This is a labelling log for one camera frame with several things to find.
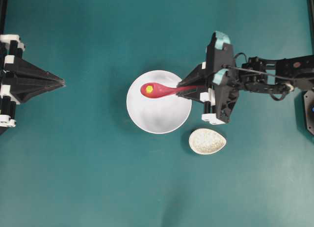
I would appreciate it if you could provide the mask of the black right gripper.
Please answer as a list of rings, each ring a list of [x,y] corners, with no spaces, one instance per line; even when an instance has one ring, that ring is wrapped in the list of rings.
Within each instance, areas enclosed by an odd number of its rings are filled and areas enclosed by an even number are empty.
[[[178,97],[204,103],[202,120],[212,125],[230,122],[238,100],[238,73],[233,46],[228,35],[215,31],[207,46],[206,61],[198,64],[177,87],[200,86],[177,92]]]

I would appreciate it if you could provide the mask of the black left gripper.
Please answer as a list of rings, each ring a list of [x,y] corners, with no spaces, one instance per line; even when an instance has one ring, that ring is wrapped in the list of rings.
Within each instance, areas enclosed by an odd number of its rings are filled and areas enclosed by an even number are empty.
[[[65,86],[65,81],[22,59],[19,35],[0,36],[0,133],[16,126],[16,106]]]

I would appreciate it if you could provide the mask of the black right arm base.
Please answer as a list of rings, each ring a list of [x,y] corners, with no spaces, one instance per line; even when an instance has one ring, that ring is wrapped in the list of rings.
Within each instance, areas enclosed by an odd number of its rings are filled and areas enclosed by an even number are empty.
[[[308,132],[314,135],[314,91],[309,90],[303,94],[303,108],[305,125]]]

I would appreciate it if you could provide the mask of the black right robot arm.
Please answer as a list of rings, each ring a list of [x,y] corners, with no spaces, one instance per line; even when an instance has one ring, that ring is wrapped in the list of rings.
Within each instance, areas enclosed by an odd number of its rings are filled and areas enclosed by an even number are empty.
[[[202,120],[212,125],[227,124],[240,91],[269,95],[282,101],[296,88],[314,88],[314,57],[269,60],[246,57],[237,67],[228,35],[215,31],[206,49],[206,60],[178,83],[184,90],[176,95],[204,105]]]

